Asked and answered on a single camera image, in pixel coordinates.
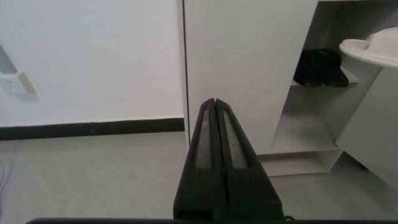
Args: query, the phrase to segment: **shoe rack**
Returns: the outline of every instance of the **shoe rack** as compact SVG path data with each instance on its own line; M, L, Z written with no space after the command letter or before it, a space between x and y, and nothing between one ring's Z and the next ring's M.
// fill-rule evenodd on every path
M340 52L338 44L343 39L367 36L385 27L382 21L391 15L392 5L391 2L319 2L304 48ZM345 14L349 11L356 16ZM364 21L368 27L350 29L350 26L360 27L363 14L368 16ZM380 68L340 54L343 57L340 68L349 81L347 87L305 87L292 80L271 149L262 156L269 175L329 172L343 152L335 142L373 82L369 72L374 77Z
M347 87L304 87L293 81L300 53L340 52L343 40L391 26L386 21L397 5L185 0L189 135L199 106L219 98L232 107L269 176L329 172L343 152L335 142L381 67L341 54Z

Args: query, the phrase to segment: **gray floor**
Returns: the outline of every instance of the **gray floor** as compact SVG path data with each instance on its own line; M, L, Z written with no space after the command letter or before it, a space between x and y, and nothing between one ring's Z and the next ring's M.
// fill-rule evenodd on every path
M11 174L0 223L37 217L172 218L183 133L0 142ZM273 177L295 218L398 219L398 193L348 157L330 174Z

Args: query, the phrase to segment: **white shelf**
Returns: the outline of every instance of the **white shelf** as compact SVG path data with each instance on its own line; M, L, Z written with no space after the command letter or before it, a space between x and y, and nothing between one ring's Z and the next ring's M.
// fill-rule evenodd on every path
M279 175L314 174L328 172L321 160L314 154L294 154L289 157L280 155L262 156L261 165L269 177Z
M358 83L359 82L359 78L356 77L354 74L352 74L351 72L349 72L347 69L345 69L345 67L341 66L340 67L341 70L344 72L344 74L346 75L346 77L348 78L348 83ZM298 84L297 82L295 82L294 80L292 80L292 86L299 86L300 84Z
M324 122L305 103L294 100L290 94L266 154L338 149Z

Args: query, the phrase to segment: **white furniture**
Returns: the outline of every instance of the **white furniture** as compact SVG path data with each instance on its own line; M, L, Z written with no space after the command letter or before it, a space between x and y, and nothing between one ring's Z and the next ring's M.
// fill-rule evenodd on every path
M348 88L305 88L292 81L300 53L338 50L348 37L389 26L395 5L185 0L190 135L201 103L219 98L232 107L268 175L328 172L343 152L336 140L381 68L344 59Z
M383 68L337 145L398 190L398 70Z

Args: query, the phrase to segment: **cabinet shelf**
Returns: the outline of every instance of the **cabinet shelf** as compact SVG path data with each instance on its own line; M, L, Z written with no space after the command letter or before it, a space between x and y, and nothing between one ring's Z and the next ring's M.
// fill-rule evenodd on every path
M331 151L328 157L333 161L323 160L319 152L299 152L259 156L259 160L269 177L280 175L315 174L329 172L332 163L340 156L341 151Z
M347 69L345 69L345 67L340 67L341 70L344 72L344 74L346 75L346 77L348 78L348 83L352 84L352 83L358 83L359 82L359 78L356 77L354 74L352 74L350 71L348 71ZM298 84L297 82L295 82L294 80L292 80L292 86L300 86L300 84Z

